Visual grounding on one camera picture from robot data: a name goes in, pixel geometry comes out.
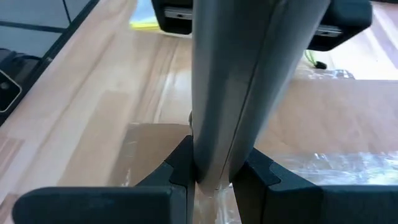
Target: wooden table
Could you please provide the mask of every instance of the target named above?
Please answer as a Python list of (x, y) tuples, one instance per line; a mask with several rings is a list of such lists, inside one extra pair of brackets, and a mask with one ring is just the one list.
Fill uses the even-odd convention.
[[(134, 6), (101, 0), (0, 127), (0, 223), (11, 222), (12, 204), (29, 190), (107, 185), (130, 125), (188, 123), (191, 40), (131, 30)], [(386, 19), (391, 7), (378, 4), (376, 12), (397, 37)], [(367, 30), (317, 57), (354, 75), (398, 78), (398, 59), (390, 57), (396, 39), (393, 53), (375, 40)], [(257, 147), (270, 155), (396, 151), (397, 89), (397, 82), (296, 78)]]

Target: metal pole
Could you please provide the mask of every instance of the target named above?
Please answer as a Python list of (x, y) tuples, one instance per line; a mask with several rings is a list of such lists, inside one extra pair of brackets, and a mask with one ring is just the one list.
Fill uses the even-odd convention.
[(329, 3), (194, 1), (192, 129), (204, 193), (243, 165)]

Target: brown cardboard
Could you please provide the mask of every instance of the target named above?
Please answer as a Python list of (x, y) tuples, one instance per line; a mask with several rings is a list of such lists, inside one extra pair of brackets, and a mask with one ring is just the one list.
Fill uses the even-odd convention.
[[(108, 185), (135, 186), (154, 171), (188, 134), (190, 127), (187, 125), (130, 124)], [(239, 220), (232, 189), (220, 191), (210, 198), (196, 187), (193, 223), (225, 223), (231, 218)]]

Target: green cable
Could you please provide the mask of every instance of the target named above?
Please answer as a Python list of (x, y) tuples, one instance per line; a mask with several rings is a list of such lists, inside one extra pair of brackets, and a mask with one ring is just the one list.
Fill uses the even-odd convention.
[(311, 51), (311, 50), (306, 50), (306, 51), (304, 52), (304, 55), (305, 55), (305, 58), (306, 58), (313, 66), (316, 66), (316, 65), (317, 65), (317, 62), (315, 61), (315, 59), (314, 59), (314, 57), (313, 57), (313, 54), (312, 54), (312, 51)]

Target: black object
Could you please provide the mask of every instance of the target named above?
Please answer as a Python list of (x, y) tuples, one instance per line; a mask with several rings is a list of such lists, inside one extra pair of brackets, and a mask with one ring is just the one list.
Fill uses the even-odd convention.
[(166, 7), (178, 7), (182, 9), (193, 8), (193, 0), (152, 0), (157, 22), (165, 32), (174, 34), (190, 34), (192, 32), (192, 21), (165, 16)]
[(328, 68), (328, 65), (327, 64), (325, 64), (325, 63), (323, 63), (323, 62), (319, 62), (319, 61), (317, 61), (317, 63), (315, 64), (315, 68), (318, 68), (318, 69), (327, 69)]
[(50, 187), (23, 195), (12, 216), (22, 223), (191, 223), (195, 176), (192, 137), (135, 187)]
[(317, 186), (256, 149), (232, 183), (243, 224), (398, 222), (398, 186)]
[[(169, 18), (165, 16), (166, 7), (191, 9), (193, 0), (152, 0), (156, 18), (160, 28), (165, 32), (176, 34), (190, 34), (192, 22), (185, 19)], [(309, 50), (331, 50), (372, 23), (372, 5), (369, 0), (332, 0), (324, 15), (320, 28), (308, 46)]]
[[(191, 223), (192, 137), (135, 187), (52, 187), (23, 195), (26, 223)], [(253, 149), (232, 181), (243, 224), (397, 223), (397, 186), (317, 186)]]
[(0, 114), (10, 113), (23, 83), (41, 58), (0, 49)]

